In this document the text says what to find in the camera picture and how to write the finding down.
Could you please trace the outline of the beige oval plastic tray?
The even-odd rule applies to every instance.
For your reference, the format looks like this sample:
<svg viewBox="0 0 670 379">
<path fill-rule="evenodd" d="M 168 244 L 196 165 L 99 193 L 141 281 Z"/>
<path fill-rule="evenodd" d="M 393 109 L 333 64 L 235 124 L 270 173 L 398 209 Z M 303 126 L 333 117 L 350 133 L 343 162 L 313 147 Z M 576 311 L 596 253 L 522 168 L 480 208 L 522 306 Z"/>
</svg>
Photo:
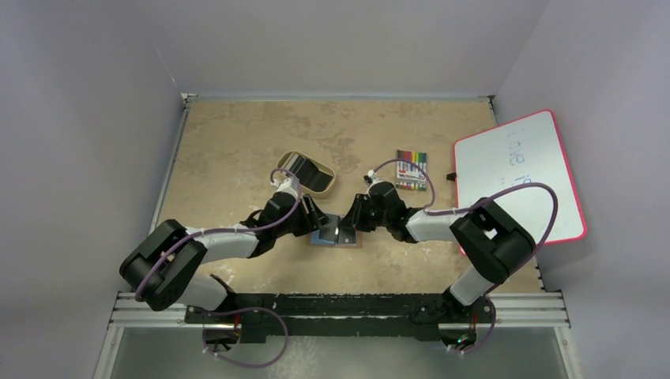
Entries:
<svg viewBox="0 0 670 379">
<path fill-rule="evenodd" d="M 283 154 L 277 161 L 277 168 L 293 173 L 303 191 L 317 199 L 329 196 L 337 178 L 333 168 L 298 151 Z"/>
</svg>

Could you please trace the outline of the pink framed whiteboard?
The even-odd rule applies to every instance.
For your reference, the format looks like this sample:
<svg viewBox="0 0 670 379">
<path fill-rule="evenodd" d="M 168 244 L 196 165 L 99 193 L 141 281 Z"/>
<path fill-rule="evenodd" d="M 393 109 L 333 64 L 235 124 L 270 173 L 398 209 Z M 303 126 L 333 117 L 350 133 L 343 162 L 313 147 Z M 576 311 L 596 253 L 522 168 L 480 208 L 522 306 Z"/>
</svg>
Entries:
<svg viewBox="0 0 670 379">
<path fill-rule="evenodd" d="M 457 141 L 454 164 L 458 207 L 512 186 L 541 182 L 554 190 L 559 205 L 546 243 L 586 236 L 587 223 L 552 111 L 538 111 Z"/>
</svg>

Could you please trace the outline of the pink leather card holder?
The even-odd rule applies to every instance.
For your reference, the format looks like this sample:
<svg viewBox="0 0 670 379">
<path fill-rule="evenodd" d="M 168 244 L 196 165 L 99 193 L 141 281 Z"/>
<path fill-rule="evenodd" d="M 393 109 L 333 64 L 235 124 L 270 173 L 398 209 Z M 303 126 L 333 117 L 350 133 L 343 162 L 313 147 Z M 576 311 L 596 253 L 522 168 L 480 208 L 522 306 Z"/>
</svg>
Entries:
<svg viewBox="0 0 670 379">
<path fill-rule="evenodd" d="M 362 233 L 350 227 L 341 227 L 339 215 L 327 213 L 326 217 L 326 223 L 309 234 L 309 246 L 357 249 L 363 245 Z"/>
</svg>

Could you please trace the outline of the pack of coloured markers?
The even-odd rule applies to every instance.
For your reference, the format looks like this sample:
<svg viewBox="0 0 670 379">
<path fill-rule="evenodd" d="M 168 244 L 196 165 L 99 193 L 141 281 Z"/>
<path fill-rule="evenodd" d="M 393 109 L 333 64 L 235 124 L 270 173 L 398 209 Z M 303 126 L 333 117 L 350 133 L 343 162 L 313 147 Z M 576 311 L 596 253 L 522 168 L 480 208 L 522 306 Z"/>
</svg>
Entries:
<svg viewBox="0 0 670 379">
<path fill-rule="evenodd" d="M 427 153 L 397 150 L 395 186 L 403 190 L 426 191 L 427 180 L 420 170 L 427 169 Z"/>
</svg>

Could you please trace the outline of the aluminium frame rail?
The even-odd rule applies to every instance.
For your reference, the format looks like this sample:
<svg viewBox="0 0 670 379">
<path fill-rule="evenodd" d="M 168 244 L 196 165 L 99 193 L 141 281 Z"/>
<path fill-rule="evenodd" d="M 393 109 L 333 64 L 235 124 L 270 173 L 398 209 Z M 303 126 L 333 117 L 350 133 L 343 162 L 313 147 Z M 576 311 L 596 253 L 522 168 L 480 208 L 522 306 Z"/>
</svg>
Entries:
<svg viewBox="0 0 670 379">
<path fill-rule="evenodd" d="M 498 328 L 568 328 L 570 318 L 563 295 L 545 293 L 494 293 L 490 300 L 496 308 Z M 153 311 L 134 300 L 132 293 L 120 293 L 115 300 L 111 323 L 116 327 L 184 327 L 187 307 L 176 304 L 164 311 Z"/>
</svg>

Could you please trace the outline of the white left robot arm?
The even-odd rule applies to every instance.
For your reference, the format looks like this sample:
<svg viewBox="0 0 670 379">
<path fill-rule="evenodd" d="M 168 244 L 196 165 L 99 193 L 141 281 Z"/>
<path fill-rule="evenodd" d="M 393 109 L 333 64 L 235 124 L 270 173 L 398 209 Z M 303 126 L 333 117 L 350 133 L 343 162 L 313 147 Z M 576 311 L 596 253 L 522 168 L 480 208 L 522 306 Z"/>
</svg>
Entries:
<svg viewBox="0 0 670 379">
<path fill-rule="evenodd" d="M 251 259 L 270 251 L 285 235 L 308 235 L 329 221 L 294 179 L 279 184 L 264 208 L 245 220 L 211 229 L 160 223 L 121 263 L 119 275 L 135 290 L 137 301 L 161 311 L 175 303 L 205 309 L 217 323 L 235 315 L 232 289 L 212 276 L 199 276 L 209 258 Z"/>
</svg>

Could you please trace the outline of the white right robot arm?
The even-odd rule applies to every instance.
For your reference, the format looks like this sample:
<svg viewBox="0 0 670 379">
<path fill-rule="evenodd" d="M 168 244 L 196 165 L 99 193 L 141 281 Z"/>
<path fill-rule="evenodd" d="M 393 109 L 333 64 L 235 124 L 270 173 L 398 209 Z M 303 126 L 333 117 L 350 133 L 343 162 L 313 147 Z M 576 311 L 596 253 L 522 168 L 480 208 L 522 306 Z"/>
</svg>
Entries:
<svg viewBox="0 0 670 379">
<path fill-rule="evenodd" d="M 456 242 L 465 251 L 469 267 L 443 293 L 443 309 L 453 321 L 471 315 L 474 302 L 504 283 L 536 248 L 531 234 L 494 201 L 482 198 L 470 209 L 430 212 L 407 206 L 389 182 L 356 195 L 338 224 L 340 231 L 379 227 L 399 242 Z"/>
</svg>

